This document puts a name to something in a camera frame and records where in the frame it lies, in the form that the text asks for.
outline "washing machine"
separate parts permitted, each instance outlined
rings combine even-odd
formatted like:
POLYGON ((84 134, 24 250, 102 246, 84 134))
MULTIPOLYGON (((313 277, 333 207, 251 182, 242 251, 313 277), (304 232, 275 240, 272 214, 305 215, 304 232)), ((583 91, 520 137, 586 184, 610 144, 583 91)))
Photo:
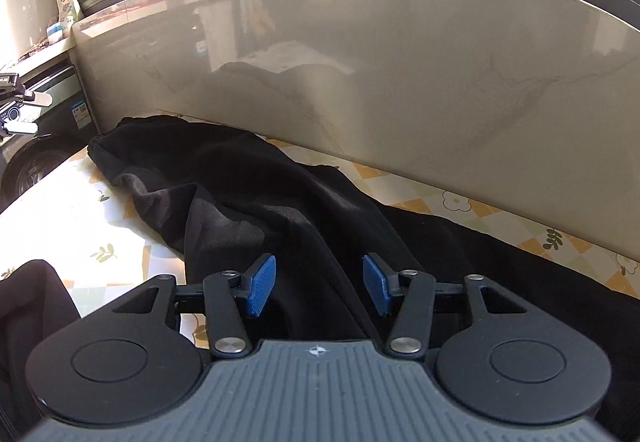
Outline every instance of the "washing machine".
POLYGON ((75 67, 64 60, 23 82, 51 95, 49 107, 14 104, 2 108, 7 121, 36 122, 36 135, 13 135, 0 144, 0 212, 71 155, 85 147, 97 129, 75 67))

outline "blue textured pad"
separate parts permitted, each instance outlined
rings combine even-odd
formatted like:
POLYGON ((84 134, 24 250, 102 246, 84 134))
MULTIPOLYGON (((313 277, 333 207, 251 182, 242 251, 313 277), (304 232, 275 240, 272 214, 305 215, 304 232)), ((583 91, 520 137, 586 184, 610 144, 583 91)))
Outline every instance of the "blue textured pad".
POLYGON ((362 259, 362 279, 378 314, 388 316, 391 313, 391 294, 386 285, 386 277, 369 256, 362 259))
POLYGON ((251 282, 251 292, 246 299, 246 313, 258 317, 267 303, 269 294, 276 282, 276 258, 270 256, 265 261, 251 282))
POLYGON ((413 361, 371 341, 264 341, 215 362, 185 401, 140 424, 82 428, 48 418, 22 442, 614 442, 588 418, 506 425, 448 398, 413 361))

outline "gray gripper base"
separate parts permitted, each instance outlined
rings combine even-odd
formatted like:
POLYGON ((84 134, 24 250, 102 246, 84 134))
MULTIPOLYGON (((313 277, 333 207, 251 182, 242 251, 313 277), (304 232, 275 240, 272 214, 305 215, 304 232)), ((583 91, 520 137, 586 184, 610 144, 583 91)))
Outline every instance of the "gray gripper base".
POLYGON ((500 425, 447 398, 416 362, 370 341, 264 342, 213 364, 187 400, 141 424, 90 429, 42 422, 27 442, 604 442, 592 421, 500 425))

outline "blue gripper pad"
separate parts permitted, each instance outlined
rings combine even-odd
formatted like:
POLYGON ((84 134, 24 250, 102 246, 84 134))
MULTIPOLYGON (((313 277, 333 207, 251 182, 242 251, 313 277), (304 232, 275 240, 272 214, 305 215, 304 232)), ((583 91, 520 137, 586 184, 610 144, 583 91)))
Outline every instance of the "blue gripper pad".
POLYGON ((388 316, 391 313, 391 294, 386 277, 369 256, 362 259, 362 279, 378 314, 388 316))
POLYGON ((614 442, 588 418, 508 425, 450 399, 418 362, 373 342, 264 341, 215 362, 193 394, 138 424, 47 418, 22 442, 614 442))
POLYGON ((258 317, 267 303, 269 294, 276 282, 276 258, 269 256, 262 263, 251 282, 251 292, 246 299, 246 313, 251 317, 258 317))

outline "black fabric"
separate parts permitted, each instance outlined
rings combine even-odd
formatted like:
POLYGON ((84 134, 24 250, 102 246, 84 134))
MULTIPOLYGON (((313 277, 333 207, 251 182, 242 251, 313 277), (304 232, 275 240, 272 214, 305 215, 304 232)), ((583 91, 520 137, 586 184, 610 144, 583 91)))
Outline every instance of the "black fabric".
POLYGON ((389 325, 362 285, 370 251, 443 282, 483 273, 607 352, 613 381, 597 419, 624 441, 640 433, 640 301, 446 219, 381 205, 336 168, 297 164, 237 129, 127 118, 95 138, 89 154, 184 253, 189 283, 276 255, 269 321, 258 337, 379 342, 389 325))
POLYGON ((31 350, 78 319, 56 271, 34 260, 0 281, 0 440, 14 440, 40 420, 24 376, 31 350))

